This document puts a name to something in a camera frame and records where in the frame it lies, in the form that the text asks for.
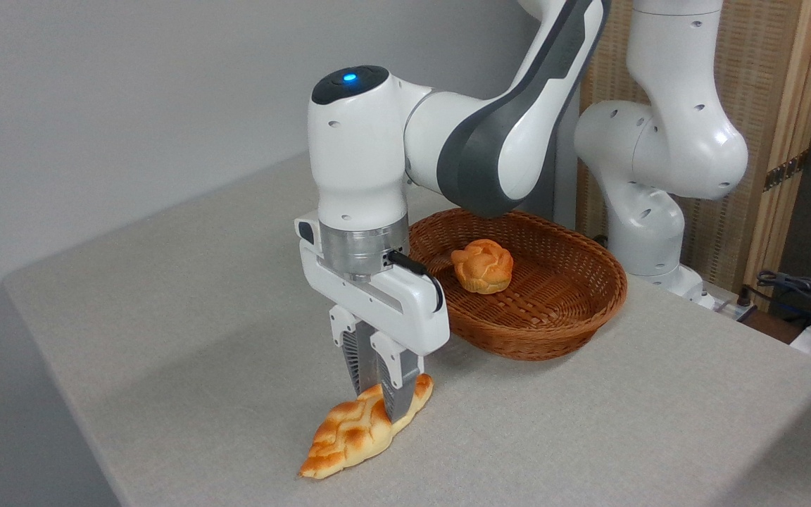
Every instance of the robotic arm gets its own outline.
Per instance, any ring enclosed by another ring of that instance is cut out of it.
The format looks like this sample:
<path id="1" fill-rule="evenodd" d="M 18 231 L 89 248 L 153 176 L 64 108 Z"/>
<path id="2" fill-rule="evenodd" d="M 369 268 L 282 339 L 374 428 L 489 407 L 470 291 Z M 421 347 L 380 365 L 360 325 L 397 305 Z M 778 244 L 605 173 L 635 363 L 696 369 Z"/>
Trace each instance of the robotic arm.
<path id="1" fill-rule="evenodd" d="M 715 91 L 722 0 L 634 0 L 627 67 L 652 106 L 605 101 L 581 115 L 575 147 L 603 190 L 609 249 L 628 273 L 712 308 L 680 264 L 684 215 L 668 194 L 721 199 L 747 165 Z"/>
<path id="2" fill-rule="evenodd" d="M 534 187 L 551 131 L 602 31 L 609 0 L 519 0 L 541 26 L 509 89 L 480 100 L 374 66 L 315 85 L 308 109 L 318 211 L 296 219 L 309 285 L 336 305 L 334 343 L 357 392 L 381 383 L 396 421 L 424 356 L 450 336 L 444 293 L 408 259 L 405 175 L 477 215 Z"/>

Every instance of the brown wicker basket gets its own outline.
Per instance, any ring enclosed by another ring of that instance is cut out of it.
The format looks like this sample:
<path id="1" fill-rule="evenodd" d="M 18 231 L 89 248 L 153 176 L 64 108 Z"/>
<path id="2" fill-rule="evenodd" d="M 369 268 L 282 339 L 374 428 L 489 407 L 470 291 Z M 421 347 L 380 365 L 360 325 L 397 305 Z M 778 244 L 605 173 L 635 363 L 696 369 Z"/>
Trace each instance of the brown wicker basket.
<path id="1" fill-rule="evenodd" d="M 444 286 L 453 333 L 499 356 L 542 361 L 572 353 L 627 296 L 624 269 L 609 251 L 520 211 L 485 219 L 450 209 L 412 225 L 409 237 L 409 256 Z M 486 296 L 465 291 L 450 260 L 451 251 L 482 238 L 515 259 L 508 288 Z"/>

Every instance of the bread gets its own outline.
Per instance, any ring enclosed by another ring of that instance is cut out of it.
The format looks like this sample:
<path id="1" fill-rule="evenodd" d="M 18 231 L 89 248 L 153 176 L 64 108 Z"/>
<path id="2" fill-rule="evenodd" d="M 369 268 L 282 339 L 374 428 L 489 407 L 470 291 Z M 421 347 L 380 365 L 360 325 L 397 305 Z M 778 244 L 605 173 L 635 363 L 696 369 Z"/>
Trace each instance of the bread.
<path id="1" fill-rule="evenodd" d="M 512 282 L 512 254 L 493 240 L 472 241 L 450 257 L 456 278 L 468 292 L 493 294 L 505 291 Z"/>
<path id="2" fill-rule="evenodd" d="M 380 384 L 358 395 L 355 401 L 345 401 L 331 408 L 325 422 L 315 431 L 312 448 L 299 469 L 299 476 L 324 479 L 379 455 L 390 446 L 396 433 L 411 423 L 433 391 L 431 376 L 418 375 L 412 405 L 405 416 L 393 424 L 386 416 Z"/>

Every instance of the table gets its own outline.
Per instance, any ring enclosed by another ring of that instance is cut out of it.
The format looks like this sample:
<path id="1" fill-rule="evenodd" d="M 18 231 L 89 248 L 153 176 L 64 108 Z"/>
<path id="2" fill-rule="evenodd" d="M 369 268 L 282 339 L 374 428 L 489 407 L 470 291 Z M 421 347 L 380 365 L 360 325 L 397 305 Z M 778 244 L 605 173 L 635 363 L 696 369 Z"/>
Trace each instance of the table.
<path id="1" fill-rule="evenodd" d="M 6 278 L 122 503 L 811 506 L 811 357 L 638 280 L 563 358 L 454 337 L 390 449 L 297 479 L 353 397 L 297 256 L 316 195 L 299 156 Z"/>

